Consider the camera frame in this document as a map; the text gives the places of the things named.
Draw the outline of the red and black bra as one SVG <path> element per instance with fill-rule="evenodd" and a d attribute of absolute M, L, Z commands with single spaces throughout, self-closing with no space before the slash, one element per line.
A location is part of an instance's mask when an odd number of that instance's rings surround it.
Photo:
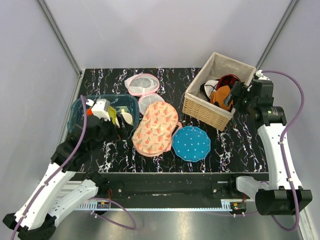
<path fill-rule="evenodd" d="M 234 74 L 227 74 L 222 76 L 217 84 L 217 88 L 224 86 L 233 86 L 236 82 L 240 82 L 240 79 Z"/>

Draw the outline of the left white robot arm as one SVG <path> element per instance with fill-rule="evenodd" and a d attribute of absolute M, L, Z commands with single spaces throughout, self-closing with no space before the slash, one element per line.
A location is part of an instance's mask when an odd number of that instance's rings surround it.
<path fill-rule="evenodd" d="M 104 142 L 127 140 L 132 127 L 119 118 L 119 125 L 96 116 L 85 116 L 64 142 L 58 145 L 48 168 L 27 202 L 15 213 L 8 213 L 2 222 L 12 230 L 11 239 L 48 240 L 58 225 L 73 210 L 90 199 L 103 202 L 101 211 L 113 203 L 110 181 L 98 172 L 87 173 L 72 192 L 57 200 L 63 187 L 88 161 L 92 151 Z"/>

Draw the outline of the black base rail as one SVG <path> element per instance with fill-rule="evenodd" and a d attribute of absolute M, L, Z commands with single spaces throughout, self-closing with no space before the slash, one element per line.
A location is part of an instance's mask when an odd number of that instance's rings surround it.
<path fill-rule="evenodd" d="M 249 176 L 268 181 L 267 172 L 240 173 L 104 173 L 111 199 L 129 209 L 217 209 L 221 201 L 241 197 L 227 190 L 235 177 Z"/>

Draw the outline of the blue polka dot plate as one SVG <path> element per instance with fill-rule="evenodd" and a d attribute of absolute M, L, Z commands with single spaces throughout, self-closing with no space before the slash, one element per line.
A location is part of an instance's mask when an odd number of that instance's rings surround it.
<path fill-rule="evenodd" d="M 172 148 L 182 160 L 196 163 L 204 160 L 210 153 L 211 140 L 199 127 L 185 126 L 174 134 Z"/>

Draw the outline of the right aluminium frame post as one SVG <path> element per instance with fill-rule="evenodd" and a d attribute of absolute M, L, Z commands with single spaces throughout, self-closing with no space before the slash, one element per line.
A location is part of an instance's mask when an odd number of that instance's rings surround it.
<path fill-rule="evenodd" d="M 264 48 L 257 64 L 256 64 L 256 69 L 259 70 L 261 69 L 263 63 L 265 62 L 265 60 L 267 59 L 269 53 L 271 52 L 273 46 L 275 45 L 275 43 L 277 42 L 280 34 L 282 33 L 284 27 L 286 26 L 286 24 L 288 23 L 288 21 L 290 20 L 291 15 L 293 14 L 293 12 L 295 11 L 295 9 L 297 8 L 297 6 L 299 5 L 301 1 L 300 0 L 290 0 L 285 11 L 283 12 L 282 17 L 280 18 L 276 28 L 274 29 L 266 47 Z"/>

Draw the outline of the floral mesh laundry bag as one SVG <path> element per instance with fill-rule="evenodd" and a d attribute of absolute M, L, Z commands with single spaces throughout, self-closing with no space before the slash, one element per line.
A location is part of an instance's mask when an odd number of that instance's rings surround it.
<path fill-rule="evenodd" d="M 171 150 L 173 136 L 182 128 L 176 109 L 164 101 L 150 104 L 132 136 L 136 151 L 156 157 Z"/>

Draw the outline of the cream cup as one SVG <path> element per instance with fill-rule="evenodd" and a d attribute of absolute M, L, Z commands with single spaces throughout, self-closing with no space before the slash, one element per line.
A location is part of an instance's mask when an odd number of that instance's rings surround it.
<path fill-rule="evenodd" d="M 128 113 L 128 112 L 122 112 L 120 115 L 122 116 L 123 120 L 124 120 L 127 124 L 129 124 L 129 125 L 131 125 L 131 126 L 133 125 L 134 120 L 133 120 L 133 117 L 132 117 L 132 115 L 131 115 L 130 113 Z"/>

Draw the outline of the orange bra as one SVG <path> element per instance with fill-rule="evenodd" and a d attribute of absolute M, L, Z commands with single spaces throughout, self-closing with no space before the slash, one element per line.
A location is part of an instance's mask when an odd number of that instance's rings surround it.
<path fill-rule="evenodd" d="M 230 92 L 231 89 L 228 85 L 219 87 L 216 91 L 213 91 L 210 94 L 210 103 L 230 112 L 233 107 L 233 101 L 231 101 L 229 105 L 224 104 L 224 100 Z"/>

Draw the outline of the orange plastic lid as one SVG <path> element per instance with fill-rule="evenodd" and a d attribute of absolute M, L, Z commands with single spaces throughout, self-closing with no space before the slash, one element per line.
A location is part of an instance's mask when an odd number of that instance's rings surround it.
<path fill-rule="evenodd" d="M 91 108 L 89 108 L 87 111 L 86 111 L 86 114 L 88 115 L 88 116 L 91 116 L 93 113 L 92 113 L 92 109 Z"/>

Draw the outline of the aluminium frame post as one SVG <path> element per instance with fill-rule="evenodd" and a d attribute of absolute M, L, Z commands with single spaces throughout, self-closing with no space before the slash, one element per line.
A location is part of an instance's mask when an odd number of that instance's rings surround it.
<path fill-rule="evenodd" d="M 256 69 L 259 70 L 261 69 L 263 63 L 265 62 L 265 60 L 267 59 L 269 53 L 271 52 L 273 46 L 275 45 L 275 43 L 277 42 L 280 34 L 282 33 L 284 27 L 286 26 L 286 24 L 288 23 L 288 21 L 290 20 L 291 15 L 293 14 L 293 12 L 295 11 L 295 9 L 297 8 L 297 6 L 299 5 L 301 1 L 300 0 L 290 0 L 285 11 L 283 12 L 282 17 L 280 18 L 276 28 L 274 29 L 266 47 L 264 48 L 257 64 L 256 64 Z"/>
<path fill-rule="evenodd" d="M 82 73 L 82 70 L 77 63 L 74 55 L 72 54 L 55 18 L 53 13 L 51 12 L 47 2 L 45 0 L 36 0 L 41 12 L 43 13 L 48 25 L 50 26 L 54 36 L 56 37 L 62 51 L 64 52 L 67 60 L 69 61 L 72 69 L 74 70 L 75 74 L 79 77 Z"/>

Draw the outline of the left aluminium frame post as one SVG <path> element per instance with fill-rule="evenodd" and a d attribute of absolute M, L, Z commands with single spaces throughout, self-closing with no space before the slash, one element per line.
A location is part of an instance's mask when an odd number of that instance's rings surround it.
<path fill-rule="evenodd" d="M 53 13 L 51 12 L 47 2 L 45 0 L 36 0 L 41 12 L 43 13 L 48 25 L 50 26 L 54 36 L 56 37 L 62 51 L 64 52 L 67 60 L 69 61 L 72 69 L 74 70 L 75 74 L 79 77 L 82 73 L 82 70 L 77 63 L 74 55 L 72 54 L 55 18 Z"/>

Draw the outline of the yellow polka dot plate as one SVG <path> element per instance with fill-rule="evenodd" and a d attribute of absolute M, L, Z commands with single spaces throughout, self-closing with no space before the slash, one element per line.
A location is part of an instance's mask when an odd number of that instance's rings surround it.
<path fill-rule="evenodd" d="M 117 118 L 116 110 L 112 106 L 109 105 L 108 109 L 107 109 L 107 112 L 108 112 L 109 118 L 112 121 L 112 123 L 115 126 L 120 127 L 120 124 L 119 124 L 119 121 L 118 121 L 118 118 Z"/>

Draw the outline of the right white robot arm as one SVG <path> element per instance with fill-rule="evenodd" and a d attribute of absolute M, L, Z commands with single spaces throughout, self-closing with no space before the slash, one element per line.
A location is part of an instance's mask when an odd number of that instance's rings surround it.
<path fill-rule="evenodd" d="M 274 85 L 270 80 L 256 79 L 249 86 L 236 82 L 225 98 L 240 113 L 254 120 L 261 139 L 268 166 L 268 183 L 251 176 L 238 176 L 227 185 L 228 195 L 239 198 L 245 194 L 254 200 L 262 216 L 293 216 L 313 199 L 312 192 L 304 189 L 293 165 L 288 146 L 288 127 L 284 109 L 274 106 Z"/>

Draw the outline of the wicker basket with liner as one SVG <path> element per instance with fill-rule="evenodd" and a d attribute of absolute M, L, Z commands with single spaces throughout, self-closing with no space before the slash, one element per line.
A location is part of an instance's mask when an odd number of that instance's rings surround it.
<path fill-rule="evenodd" d="M 255 72 L 254 66 L 214 52 L 187 87 L 182 112 L 223 131 L 233 118 L 235 110 L 227 111 L 210 103 L 201 93 L 201 85 L 208 80 L 217 80 L 225 75 L 233 74 L 248 86 Z"/>

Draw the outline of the white round mesh bra bag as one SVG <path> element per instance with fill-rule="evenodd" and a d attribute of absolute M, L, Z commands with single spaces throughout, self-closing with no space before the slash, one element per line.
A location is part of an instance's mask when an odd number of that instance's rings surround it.
<path fill-rule="evenodd" d="M 149 73 L 140 73 L 127 78 L 124 85 L 128 93 L 134 97 L 139 97 L 139 112 L 144 115 L 148 106 L 155 102 L 165 100 L 157 94 L 160 88 L 160 81 L 157 77 Z"/>

